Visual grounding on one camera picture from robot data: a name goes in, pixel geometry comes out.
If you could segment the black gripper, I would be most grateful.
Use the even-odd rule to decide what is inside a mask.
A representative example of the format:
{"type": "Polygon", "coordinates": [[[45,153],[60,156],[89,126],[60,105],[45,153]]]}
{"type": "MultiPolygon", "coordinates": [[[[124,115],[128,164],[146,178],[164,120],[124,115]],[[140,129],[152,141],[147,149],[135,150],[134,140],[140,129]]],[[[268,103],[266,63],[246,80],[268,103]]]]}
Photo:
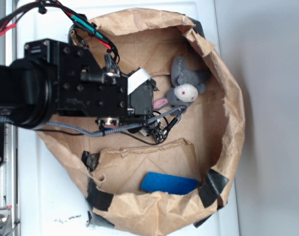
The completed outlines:
{"type": "Polygon", "coordinates": [[[37,100],[26,126],[42,128],[53,115],[147,125],[153,115],[155,81],[145,69],[122,73],[109,54],[105,61],[101,67],[88,49],[51,39],[27,43],[24,62],[37,100]]]}

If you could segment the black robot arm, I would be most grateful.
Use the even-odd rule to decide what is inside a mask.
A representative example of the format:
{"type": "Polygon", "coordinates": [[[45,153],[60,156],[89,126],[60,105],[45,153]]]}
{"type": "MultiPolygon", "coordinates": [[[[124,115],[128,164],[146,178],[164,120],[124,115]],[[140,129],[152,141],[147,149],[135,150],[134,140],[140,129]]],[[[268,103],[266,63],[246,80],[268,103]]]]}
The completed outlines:
{"type": "Polygon", "coordinates": [[[37,130],[59,115],[147,124],[156,82],[144,69],[124,74],[105,60],[101,67],[88,49],[52,39],[27,43],[22,59],[0,65],[0,122],[37,130]]]}

